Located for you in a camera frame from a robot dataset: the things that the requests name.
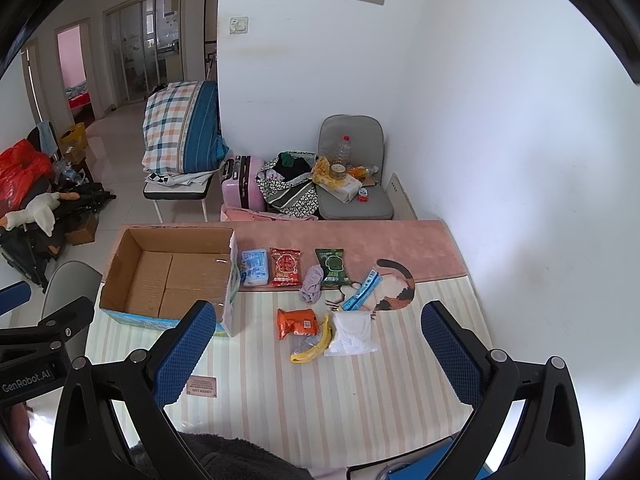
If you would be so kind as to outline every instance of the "green snack bag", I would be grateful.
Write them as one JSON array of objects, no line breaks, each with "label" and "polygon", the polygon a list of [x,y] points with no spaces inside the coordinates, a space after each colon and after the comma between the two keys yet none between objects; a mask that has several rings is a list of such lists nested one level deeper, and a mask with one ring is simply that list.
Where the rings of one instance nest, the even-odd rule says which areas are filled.
[{"label": "green snack bag", "polygon": [[316,256],[322,266],[324,279],[322,285],[341,286],[351,285],[351,280],[344,270],[344,249],[316,249]]}]

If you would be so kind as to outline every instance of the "orange snack bag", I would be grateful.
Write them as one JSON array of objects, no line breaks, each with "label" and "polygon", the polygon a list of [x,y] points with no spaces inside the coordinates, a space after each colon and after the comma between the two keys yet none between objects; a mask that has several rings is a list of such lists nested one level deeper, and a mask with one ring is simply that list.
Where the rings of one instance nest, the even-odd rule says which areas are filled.
[{"label": "orange snack bag", "polygon": [[288,333],[295,335],[318,335],[318,318],[310,308],[284,312],[278,309],[276,316],[278,339],[283,340]]}]

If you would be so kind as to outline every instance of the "open cardboard box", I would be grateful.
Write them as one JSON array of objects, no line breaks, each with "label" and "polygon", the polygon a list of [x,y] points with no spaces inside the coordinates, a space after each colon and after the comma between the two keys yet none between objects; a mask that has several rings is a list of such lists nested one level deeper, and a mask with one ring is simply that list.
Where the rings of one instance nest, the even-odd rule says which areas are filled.
[{"label": "open cardboard box", "polygon": [[102,280],[100,309],[116,321],[166,330],[193,303],[216,310],[216,334],[232,335],[238,248],[231,228],[128,226]]}]

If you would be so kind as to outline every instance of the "dark fabric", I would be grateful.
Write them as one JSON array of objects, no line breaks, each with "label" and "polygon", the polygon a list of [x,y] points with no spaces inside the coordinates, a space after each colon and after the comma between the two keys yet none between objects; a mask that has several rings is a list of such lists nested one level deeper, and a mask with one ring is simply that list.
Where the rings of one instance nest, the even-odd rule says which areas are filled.
[{"label": "dark fabric", "polygon": [[[213,434],[187,433],[180,436],[213,480],[313,480],[306,469],[239,438],[227,440]],[[137,469],[160,480],[142,444],[131,448],[130,453]]]},{"label": "dark fabric", "polygon": [[296,157],[293,159],[293,166],[286,166],[285,164],[287,163],[287,161],[282,160],[282,155],[289,154],[281,153],[280,155],[278,155],[278,161],[276,162],[276,165],[273,169],[284,177],[285,182],[293,180],[297,176],[304,175],[305,173],[309,173],[309,171],[311,171],[311,166],[304,158],[300,156]]},{"label": "dark fabric", "polygon": [[275,208],[282,210],[299,200],[300,197],[302,197],[309,188],[313,186],[315,186],[313,182],[305,180],[304,182],[300,182],[297,186],[274,193],[267,198],[267,202]]}]

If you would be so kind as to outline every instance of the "white chair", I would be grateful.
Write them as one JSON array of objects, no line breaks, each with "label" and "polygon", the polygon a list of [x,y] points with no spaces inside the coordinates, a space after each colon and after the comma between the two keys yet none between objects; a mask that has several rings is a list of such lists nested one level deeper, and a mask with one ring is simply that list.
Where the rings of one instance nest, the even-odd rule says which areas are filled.
[{"label": "white chair", "polygon": [[[95,303],[101,279],[100,272],[86,263],[67,262],[62,264],[56,269],[49,281],[44,296],[42,317],[50,316],[73,300],[83,296]],[[84,355],[88,333],[89,327],[87,326],[66,342],[66,352],[72,361],[76,357]]]}]

